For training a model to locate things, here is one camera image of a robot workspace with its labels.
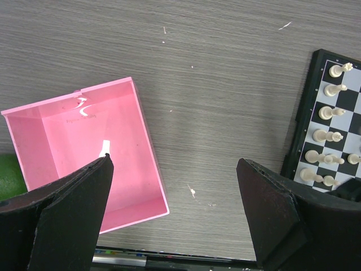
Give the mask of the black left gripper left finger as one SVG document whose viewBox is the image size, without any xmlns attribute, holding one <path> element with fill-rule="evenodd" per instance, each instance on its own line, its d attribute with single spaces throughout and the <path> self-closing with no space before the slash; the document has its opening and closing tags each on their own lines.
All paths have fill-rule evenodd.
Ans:
<svg viewBox="0 0 361 271">
<path fill-rule="evenodd" d="M 113 171 L 105 154 L 1 201 L 1 270 L 90 270 Z"/>
</svg>

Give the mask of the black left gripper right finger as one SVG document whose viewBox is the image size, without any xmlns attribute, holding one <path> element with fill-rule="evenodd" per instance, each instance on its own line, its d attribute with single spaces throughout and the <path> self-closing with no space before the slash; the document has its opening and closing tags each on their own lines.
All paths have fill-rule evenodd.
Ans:
<svg viewBox="0 0 361 271">
<path fill-rule="evenodd" d="M 360 179 L 322 193 L 252 160 L 236 171 L 260 268 L 360 269 Z"/>
</svg>

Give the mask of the black and white chessboard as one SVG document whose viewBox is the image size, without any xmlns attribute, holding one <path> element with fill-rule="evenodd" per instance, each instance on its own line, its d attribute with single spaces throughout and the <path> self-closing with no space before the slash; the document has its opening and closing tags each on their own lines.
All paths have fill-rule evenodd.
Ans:
<svg viewBox="0 0 361 271">
<path fill-rule="evenodd" d="M 333 65 L 352 63 L 353 69 L 333 78 Z M 324 94 L 327 85 L 347 86 L 333 97 Z M 329 106 L 346 112 L 329 120 L 319 117 L 319 110 Z M 339 142 L 316 142 L 312 135 L 317 129 L 339 132 Z M 316 50 L 296 114 L 296 129 L 290 150 L 286 154 L 281 175 L 327 193 L 355 178 L 360 179 L 360 61 L 325 49 Z"/>
</svg>

